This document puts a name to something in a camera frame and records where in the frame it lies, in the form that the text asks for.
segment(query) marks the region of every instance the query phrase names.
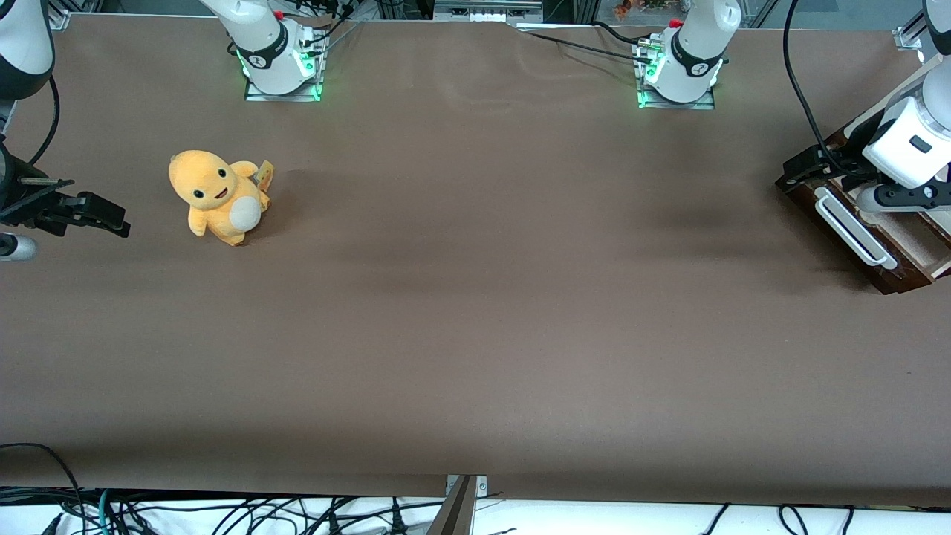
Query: metal bracket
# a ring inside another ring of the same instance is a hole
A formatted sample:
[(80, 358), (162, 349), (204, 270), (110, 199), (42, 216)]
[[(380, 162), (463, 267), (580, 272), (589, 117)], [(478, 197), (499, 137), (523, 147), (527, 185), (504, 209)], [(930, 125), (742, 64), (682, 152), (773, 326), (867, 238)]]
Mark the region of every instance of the metal bracket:
[[(456, 484), (456, 481), (462, 476), (450, 475), (446, 476), (446, 496), (449, 496), (449, 493), (453, 491), (453, 486)], [(485, 498), (489, 495), (489, 477), (488, 476), (473, 476), (475, 477), (475, 496), (477, 498)]]
[(898, 50), (920, 50), (922, 48), (922, 35), (928, 31), (928, 24), (924, 17), (924, 10), (911, 17), (904, 25), (892, 30), (895, 37), (895, 46)]
[(449, 496), (442, 503), (426, 535), (471, 535), (476, 513), (476, 494), (488, 491), (485, 476), (449, 476)]

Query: cable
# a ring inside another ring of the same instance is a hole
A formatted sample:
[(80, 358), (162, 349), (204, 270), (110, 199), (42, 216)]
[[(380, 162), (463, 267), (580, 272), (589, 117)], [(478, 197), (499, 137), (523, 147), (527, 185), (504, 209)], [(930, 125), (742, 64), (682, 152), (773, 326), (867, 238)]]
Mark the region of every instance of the cable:
[[(796, 533), (789, 527), (789, 524), (786, 523), (786, 518), (784, 517), (784, 512), (786, 509), (792, 510), (792, 514), (796, 515), (796, 520), (799, 521), (799, 526), (803, 529), (802, 533)], [(803, 522), (803, 517), (800, 516), (799, 511), (796, 510), (796, 507), (792, 505), (780, 505), (779, 506), (779, 522), (783, 525), (786, 531), (789, 532), (789, 535), (809, 535), (809, 530), (805, 528), (805, 522)]]
[(637, 42), (640, 41), (641, 39), (650, 37), (649, 33), (647, 35), (641, 35), (640, 37), (625, 37), (624, 35), (621, 35), (620, 33), (618, 33), (617, 30), (615, 30), (614, 28), (608, 26), (607, 24), (599, 20), (592, 22), (592, 26), (596, 26), (598, 28), (603, 28), (607, 30), (608, 33), (611, 34), (611, 37), (613, 37), (614, 39), (617, 39), (618, 41), (622, 43), (627, 43), (629, 45), (636, 45)]
[(49, 76), (49, 88), (53, 92), (53, 122), (49, 125), (47, 138), (43, 140), (43, 144), (36, 150), (36, 154), (33, 154), (33, 157), (29, 159), (31, 166), (40, 161), (40, 157), (47, 151), (49, 144), (53, 141), (53, 136), (56, 135), (56, 128), (59, 127), (59, 89), (56, 88), (56, 80), (53, 79), (52, 74)]
[(832, 156), (832, 152), (829, 151), (828, 147), (825, 146), (825, 138), (819, 131), (819, 125), (816, 124), (816, 118), (812, 114), (812, 108), (809, 107), (809, 103), (805, 99), (803, 90), (799, 87), (799, 81), (796, 80), (796, 74), (792, 71), (792, 62), (789, 60), (789, 29), (792, 27), (792, 15), (796, 13), (796, 6), (798, 4), (799, 0), (792, 0), (792, 3), (789, 4), (789, 13), (786, 14), (786, 24), (783, 25), (783, 63), (786, 65), (786, 76), (789, 77), (789, 83), (792, 84), (792, 90), (796, 91), (796, 98), (799, 99), (799, 104), (803, 107), (805, 119), (809, 122), (809, 127), (812, 129), (812, 135), (816, 137), (816, 141), (819, 143), (819, 150), (822, 151), (825, 159), (828, 160), (832, 167), (839, 172), (857, 178), (865, 178), (865, 174), (863, 173), (857, 173), (842, 167), (842, 164), (840, 164), (839, 161)]
[(723, 506), (720, 507), (720, 510), (717, 511), (715, 515), (713, 515), (713, 520), (710, 521), (710, 525), (707, 527), (707, 531), (704, 531), (700, 535), (710, 535), (711, 533), (713, 533), (713, 530), (716, 529), (717, 523), (720, 522), (720, 517), (723, 516), (723, 513), (727, 512), (727, 507), (729, 507), (729, 503), (723, 504)]
[(595, 47), (589, 47), (588, 45), (579, 45), (578, 43), (572, 43), (571, 41), (565, 41), (564, 39), (557, 39), (555, 37), (549, 37), (548, 35), (541, 35), (539, 33), (531, 33), (531, 32), (527, 32), (527, 33), (531, 35), (532, 37), (537, 37), (539, 39), (544, 39), (546, 41), (552, 41), (553, 43), (559, 43), (561, 45), (568, 45), (569, 47), (575, 47), (577, 49), (590, 50), (592, 52), (597, 52), (599, 54), (619, 57), (619, 58), (623, 58), (626, 60), (635, 61), (639, 63), (650, 63), (650, 60), (648, 58), (634, 57), (632, 55), (612, 52), (610, 50), (596, 49)]
[[(45, 446), (45, 445), (42, 445), (42, 444), (37, 444), (37, 443), (35, 443), (35, 442), (11, 442), (11, 443), (7, 443), (7, 444), (0, 444), (0, 449), (4, 449), (4, 448), (7, 448), (7, 447), (35, 447), (35, 448), (38, 448), (38, 449), (42, 449), (43, 451), (46, 451), (46, 453), (47, 453), (50, 457), (52, 457), (53, 460), (56, 461), (56, 464), (58, 464), (58, 465), (63, 469), (63, 471), (66, 473), (66, 477), (69, 478), (69, 484), (72, 486), (72, 490), (73, 490), (73, 492), (76, 494), (76, 500), (79, 502), (79, 509), (80, 509), (80, 511), (83, 511), (83, 509), (84, 509), (84, 508), (83, 508), (83, 496), (82, 496), (82, 495), (80, 494), (80, 492), (79, 492), (79, 484), (76, 483), (76, 478), (75, 478), (75, 476), (72, 475), (72, 470), (69, 469), (69, 466), (67, 466), (66, 462), (63, 461), (63, 458), (60, 457), (55, 451), (53, 451), (53, 449), (52, 449), (51, 447)], [(88, 533), (87, 518), (86, 518), (85, 511), (84, 511), (84, 513), (83, 513), (83, 535), (87, 535), (87, 533)]]
[(99, 495), (99, 529), (102, 530), (103, 535), (112, 535), (109, 532), (109, 526), (106, 525), (106, 495), (108, 493), (109, 489), (107, 488)]
[(848, 514), (845, 516), (845, 524), (842, 525), (842, 535), (848, 535), (848, 527), (852, 525), (852, 517), (855, 516), (855, 507), (848, 508)]
[(355, 22), (353, 26), (351, 26), (350, 28), (348, 28), (347, 31), (345, 31), (345, 32), (343, 33), (343, 35), (341, 35), (340, 37), (338, 37), (337, 39), (335, 39), (333, 43), (327, 45), (327, 51), (330, 51), (330, 49), (332, 49), (333, 47), (335, 47), (335, 46), (337, 45), (337, 43), (339, 43), (340, 41), (346, 39), (347, 35), (350, 35), (350, 32), (353, 31), (353, 30), (356, 30), (356, 29), (359, 27), (359, 25), (361, 25), (361, 24), (363, 24), (363, 21), (357, 21), (357, 22)]

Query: brown table surface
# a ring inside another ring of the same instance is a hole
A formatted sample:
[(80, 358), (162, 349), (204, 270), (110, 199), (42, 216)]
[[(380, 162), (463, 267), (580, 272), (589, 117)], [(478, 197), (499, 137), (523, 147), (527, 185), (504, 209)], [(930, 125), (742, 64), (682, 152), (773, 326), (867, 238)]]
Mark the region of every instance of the brown table surface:
[[(813, 142), (780, 36), (738, 32), (689, 112), (501, 24), (366, 24), (323, 102), (278, 104), (214, 19), (74, 17), (40, 168), (132, 235), (28, 231), (0, 269), (0, 440), (90, 486), (951, 505), (951, 284), (880, 295), (774, 190)], [(825, 132), (918, 65), (883, 31), (792, 48)], [(184, 149), (274, 163), (246, 247), (188, 231)]]

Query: yellow plush toy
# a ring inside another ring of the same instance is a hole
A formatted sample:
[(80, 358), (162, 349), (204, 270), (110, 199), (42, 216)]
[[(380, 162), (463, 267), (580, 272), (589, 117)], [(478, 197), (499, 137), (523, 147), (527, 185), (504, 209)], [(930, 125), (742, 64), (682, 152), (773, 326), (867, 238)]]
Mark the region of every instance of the yellow plush toy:
[(172, 157), (168, 178), (179, 197), (191, 205), (188, 227), (196, 236), (211, 232), (230, 246), (244, 242), (244, 233), (254, 228), (271, 205), (266, 192), (274, 167), (251, 162), (230, 166), (204, 150), (186, 150)]

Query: wire bundle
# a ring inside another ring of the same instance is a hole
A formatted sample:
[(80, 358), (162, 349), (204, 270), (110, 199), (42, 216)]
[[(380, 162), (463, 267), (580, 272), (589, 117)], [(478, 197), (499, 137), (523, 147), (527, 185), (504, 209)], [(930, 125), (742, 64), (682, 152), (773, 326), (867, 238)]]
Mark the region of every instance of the wire bundle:
[[(30, 503), (54, 503), (70, 516), (83, 520), (84, 528), (69, 535), (164, 535), (157, 531), (145, 518), (143, 513), (148, 511), (175, 511), (199, 512), (209, 510), (228, 510), (210, 535), (229, 535), (241, 533), (240, 525), (246, 525), (244, 535), (251, 535), (265, 523), (290, 523), (294, 526), (295, 535), (314, 535), (324, 525), (330, 526), (329, 535), (340, 535), (347, 527), (372, 518), (382, 519), (390, 525), (399, 524), (405, 530), (400, 511), (421, 507), (435, 507), (442, 505), (442, 501), (432, 501), (420, 504), (400, 505), (393, 498), (390, 508), (362, 514), (338, 514), (345, 505), (354, 502), (357, 497), (345, 496), (334, 498), (331, 505), (320, 515), (307, 511), (304, 500), (314, 496), (273, 495), (262, 498), (244, 500), (236, 505), (208, 505), (200, 507), (174, 507), (166, 505), (143, 504), (157, 494), (145, 492), (129, 496), (110, 494), (108, 489), (84, 489), (79, 491), (80, 500), (76, 495), (55, 488), (2, 488), (0, 489), (0, 504), (29, 501)], [(390, 519), (399, 519), (398, 523)]]

